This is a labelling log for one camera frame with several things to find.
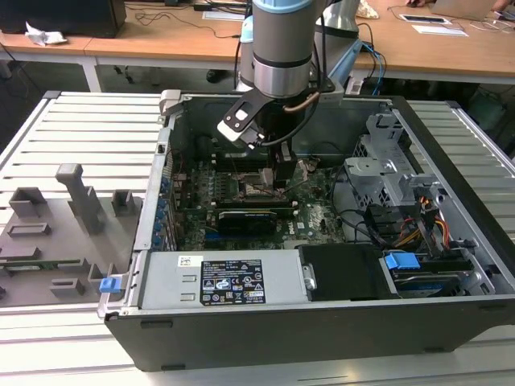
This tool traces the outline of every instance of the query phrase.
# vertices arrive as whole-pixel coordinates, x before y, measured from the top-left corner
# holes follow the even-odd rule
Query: laptop
[[[431,8],[433,14],[482,21],[496,0],[437,0]]]

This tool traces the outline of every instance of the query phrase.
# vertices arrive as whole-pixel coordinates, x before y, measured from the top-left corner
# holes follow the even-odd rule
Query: crumpled paper
[[[31,25],[27,22],[25,22],[25,25],[27,26],[27,32],[25,32],[25,36],[29,38],[34,44],[38,44],[44,47],[47,44],[59,44],[67,42],[67,40],[63,37],[63,34],[60,32],[40,31],[37,28],[31,27]]]
[[[358,18],[379,18],[379,14],[367,3],[367,0],[360,0],[356,16]]]

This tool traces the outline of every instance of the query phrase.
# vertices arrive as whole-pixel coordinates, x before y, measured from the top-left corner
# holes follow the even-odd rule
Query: blue latch
[[[121,277],[105,277],[100,282],[100,292],[102,294],[119,294],[122,291]]]
[[[414,253],[391,253],[385,257],[388,269],[419,269],[420,263]]]

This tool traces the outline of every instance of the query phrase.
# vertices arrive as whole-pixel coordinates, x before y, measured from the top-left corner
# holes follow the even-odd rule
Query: robotic arm
[[[252,50],[242,50],[241,62],[253,62],[254,88],[225,114],[218,130],[231,142],[269,148],[274,187],[286,186],[293,175],[291,138],[318,103],[320,84],[310,87],[311,57],[315,22],[327,5],[327,0],[253,0]]]

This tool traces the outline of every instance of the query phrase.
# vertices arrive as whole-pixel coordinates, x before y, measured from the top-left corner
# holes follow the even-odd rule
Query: blue cable
[[[374,57],[379,62],[379,78],[377,79],[376,88],[372,92],[372,95],[377,95],[377,91],[379,91],[379,86],[381,85],[381,81],[383,79],[383,76],[385,75],[384,72],[383,72],[383,64],[381,62],[381,56],[377,52],[375,52],[368,44],[363,43],[363,46],[367,50],[369,50],[372,53],[372,55],[374,55]]]

